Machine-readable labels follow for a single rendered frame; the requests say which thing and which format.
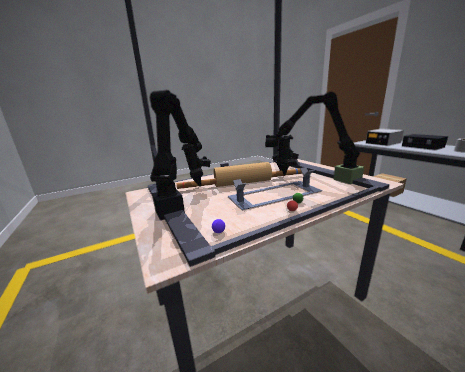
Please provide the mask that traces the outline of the red ball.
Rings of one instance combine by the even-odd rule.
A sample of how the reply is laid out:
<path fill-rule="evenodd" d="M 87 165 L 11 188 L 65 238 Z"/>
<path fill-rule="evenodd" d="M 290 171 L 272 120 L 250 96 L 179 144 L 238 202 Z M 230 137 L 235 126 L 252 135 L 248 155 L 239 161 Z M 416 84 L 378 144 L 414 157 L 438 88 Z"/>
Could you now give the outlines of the red ball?
<path fill-rule="evenodd" d="M 291 201 L 289 201 L 289 202 L 287 203 L 287 208 L 288 208 L 288 210 L 290 210 L 290 211 L 295 211 L 295 210 L 297 210 L 297 208 L 298 208 L 298 204 L 297 204 L 296 201 L 291 200 Z"/>

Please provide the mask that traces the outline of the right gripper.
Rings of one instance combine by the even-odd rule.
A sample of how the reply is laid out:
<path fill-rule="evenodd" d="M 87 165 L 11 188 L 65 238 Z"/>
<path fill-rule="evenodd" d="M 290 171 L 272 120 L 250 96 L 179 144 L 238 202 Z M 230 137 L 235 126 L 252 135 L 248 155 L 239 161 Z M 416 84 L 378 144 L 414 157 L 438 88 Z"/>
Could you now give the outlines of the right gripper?
<path fill-rule="evenodd" d="M 186 159 L 187 159 L 187 163 L 188 163 L 188 166 L 189 166 L 191 178 L 197 183 L 197 185 L 199 187 L 201 187 L 202 186 L 201 185 L 201 177 L 203 175 L 203 171 L 202 171 L 201 168 L 199 168 L 197 155 L 194 156 L 194 157 L 186 158 Z M 195 169 L 197 169 L 197 170 L 195 170 Z"/>

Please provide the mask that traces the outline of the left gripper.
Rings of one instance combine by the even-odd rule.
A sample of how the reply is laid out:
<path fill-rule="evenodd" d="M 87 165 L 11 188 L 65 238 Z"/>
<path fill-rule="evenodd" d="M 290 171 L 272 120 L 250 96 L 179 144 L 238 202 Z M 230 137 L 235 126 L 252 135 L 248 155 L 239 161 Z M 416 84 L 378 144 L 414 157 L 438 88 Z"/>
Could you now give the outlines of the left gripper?
<path fill-rule="evenodd" d="M 289 151 L 291 151 L 289 148 L 279 148 L 278 151 L 280 156 L 279 154 L 275 154 L 272 157 L 273 160 L 277 159 L 275 162 L 277 163 L 279 170 L 283 172 L 283 175 L 286 175 L 289 166 L 295 166 L 297 164 L 296 160 L 289 159 Z"/>

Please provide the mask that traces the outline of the dark green ball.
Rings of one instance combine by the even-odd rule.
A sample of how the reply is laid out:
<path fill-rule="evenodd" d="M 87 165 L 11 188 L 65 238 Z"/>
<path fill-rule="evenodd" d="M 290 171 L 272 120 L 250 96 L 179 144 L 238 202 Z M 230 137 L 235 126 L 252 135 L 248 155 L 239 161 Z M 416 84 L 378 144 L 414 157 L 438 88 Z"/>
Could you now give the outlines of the dark green ball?
<path fill-rule="evenodd" d="M 293 201 L 296 201 L 297 203 L 301 203 L 303 201 L 304 197 L 301 193 L 295 193 L 293 195 Z"/>

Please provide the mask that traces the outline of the black post with diagonal brace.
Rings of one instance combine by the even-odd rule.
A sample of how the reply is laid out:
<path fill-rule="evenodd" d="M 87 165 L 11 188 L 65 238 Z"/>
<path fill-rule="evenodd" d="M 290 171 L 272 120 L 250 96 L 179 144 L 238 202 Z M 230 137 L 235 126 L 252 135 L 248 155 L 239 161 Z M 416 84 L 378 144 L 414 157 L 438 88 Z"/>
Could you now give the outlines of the black post with diagonal brace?
<path fill-rule="evenodd" d="M 151 117 L 150 117 L 147 93 L 146 93 L 146 88 L 145 88 L 145 82 L 144 82 L 144 76 L 143 76 L 143 70 L 142 70 L 142 64 L 141 64 L 141 58 L 140 58 L 140 52 L 139 52 L 139 46 L 138 46 L 131 0 L 125 0 L 125 5 L 126 5 L 127 16 L 128 16 L 132 45 L 134 43 L 133 51 L 134 51 L 134 56 L 135 56 L 135 62 L 136 62 L 136 68 L 137 68 L 137 73 L 138 73 L 143 106 L 146 110 L 146 113 L 145 113 L 146 124 L 147 124 L 147 129 L 148 129 L 148 135 L 150 132 L 149 140 L 150 140 L 150 144 L 152 143 L 151 151 L 153 152 L 152 157 L 153 157 L 153 162 L 154 162 L 154 159 L 157 155 L 157 150 L 155 146 L 153 128 L 152 128 L 152 123 L 151 123 Z M 275 0 L 274 133 L 273 135 L 276 135 L 279 132 L 279 124 L 280 124 L 281 24 L 282 24 L 282 0 Z M 273 147 L 273 155 L 279 154 L 278 149 L 279 149 L 279 139 L 278 139 L 278 146 L 276 145 L 276 147 Z"/>

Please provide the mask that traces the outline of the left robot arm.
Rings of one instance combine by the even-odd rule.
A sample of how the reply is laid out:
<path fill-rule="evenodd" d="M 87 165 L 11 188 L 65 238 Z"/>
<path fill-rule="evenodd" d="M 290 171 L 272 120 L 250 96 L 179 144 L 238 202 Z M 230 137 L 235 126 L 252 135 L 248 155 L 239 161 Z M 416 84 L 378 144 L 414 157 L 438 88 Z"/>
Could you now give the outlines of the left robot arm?
<path fill-rule="evenodd" d="M 341 165 L 341 167 L 349 169 L 359 167 L 356 166 L 356 162 L 357 157 L 360 155 L 360 153 L 356 150 L 355 144 L 353 143 L 352 139 L 349 137 L 346 131 L 342 117 L 338 110 L 337 95 L 334 92 L 328 92 L 326 93 L 326 95 L 324 94 L 319 96 L 308 97 L 307 100 L 303 103 L 304 105 L 302 104 L 303 106 L 301 106 L 290 119 L 288 119 L 285 123 L 283 123 L 280 126 L 280 134 L 278 134 L 278 132 L 276 135 L 266 135 L 265 147 L 276 147 L 276 145 L 278 146 L 279 139 L 279 148 L 289 148 L 290 139 L 293 139 L 293 137 L 291 136 L 291 134 L 289 136 L 283 135 L 289 134 L 289 132 L 291 131 L 295 123 L 298 121 L 298 119 L 309 109 L 309 107 L 312 104 L 317 103 L 325 103 L 324 105 L 329 110 L 332 119 L 334 118 L 333 122 L 335 124 L 338 135 L 340 134 L 340 141 L 337 142 L 342 146 L 342 149 L 341 147 L 340 149 L 344 151 L 344 154 L 346 154 L 344 156 L 343 165 Z M 283 136 L 283 138 L 279 138 L 281 136 Z"/>

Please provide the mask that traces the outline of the small purple ball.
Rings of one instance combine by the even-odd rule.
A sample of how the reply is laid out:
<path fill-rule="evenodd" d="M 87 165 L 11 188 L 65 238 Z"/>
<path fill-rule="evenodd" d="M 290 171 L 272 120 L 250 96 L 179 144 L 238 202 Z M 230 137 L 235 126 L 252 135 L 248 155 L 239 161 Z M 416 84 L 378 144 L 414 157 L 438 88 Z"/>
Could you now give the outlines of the small purple ball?
<path fill-rule="evenodd" d="M 225 230 L 225 223 L 221 219 L 216 219 L 212 223 L 212 230 L 215 233 L 222 233 Z"/>

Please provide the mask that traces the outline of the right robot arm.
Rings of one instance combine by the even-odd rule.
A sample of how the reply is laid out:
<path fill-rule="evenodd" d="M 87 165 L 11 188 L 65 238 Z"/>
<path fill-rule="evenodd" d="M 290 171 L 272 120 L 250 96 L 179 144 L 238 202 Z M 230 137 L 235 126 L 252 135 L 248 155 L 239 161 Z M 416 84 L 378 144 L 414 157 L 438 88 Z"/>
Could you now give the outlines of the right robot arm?
<path fill-rule="evenodd" d="M 194 130 L 188 125 L 180 106 L 180 100 L 176 95 L 169 90 L 153 91 L 150 94 L 150 102 L 151 108 L 156 114 L 158 145 L 158 154 L 154 159 L 150 179 L 152 182 L 156 181 L 158 196 L 166 198 L 177 195 L 174 182 L 177 178 L 177 165 L 176 158 L 171 154 L 169 115 L 172 114 L 179 129 L 178 136 L 180 141 L 184 143 L 182 150 L 185 149 L 186 158 L 196 156 L 197 152 L 202 149 L 202 144 L 199 142 Z"/>

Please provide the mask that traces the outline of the tan paper roll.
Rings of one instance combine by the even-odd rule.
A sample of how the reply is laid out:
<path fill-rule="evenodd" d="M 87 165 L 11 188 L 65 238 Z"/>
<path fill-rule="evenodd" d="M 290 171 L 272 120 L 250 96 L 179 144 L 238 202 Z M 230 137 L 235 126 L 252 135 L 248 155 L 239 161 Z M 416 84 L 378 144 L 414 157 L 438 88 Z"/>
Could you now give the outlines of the tan paper roll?
<path fill-rule="evenodd" d="M 233 180 L 241 179 L 242 183 L 269 181 L 272 168 L 269 162 L 245 164 L 214 168 L 216 187 L 234 185 Z"/>

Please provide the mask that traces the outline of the brown wooden bar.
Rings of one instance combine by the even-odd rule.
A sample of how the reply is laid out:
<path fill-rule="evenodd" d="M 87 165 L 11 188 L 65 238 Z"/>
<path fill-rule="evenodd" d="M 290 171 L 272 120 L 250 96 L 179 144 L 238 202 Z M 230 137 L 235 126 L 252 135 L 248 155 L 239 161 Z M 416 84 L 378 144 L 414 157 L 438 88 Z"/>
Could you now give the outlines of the brown wooden bar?
<path fill-rule="evenodd" d="M 296 174 L 302 174 L 301 170 L 300 169 L 287 170 L 286 175 L 283 175 L 282 171 L 274 171 L 272 172 L 272 177 L 280 177 L 280 176 L 288 176 L 288 175 L 296 175 Z M 202 186 L 215 185 L 215 184 L 216 184 L 216 178 L 201 180 Z M 176 183 L 176 185 L 177 185 L 177 189 L 199 187 L 195 181 Z"/>

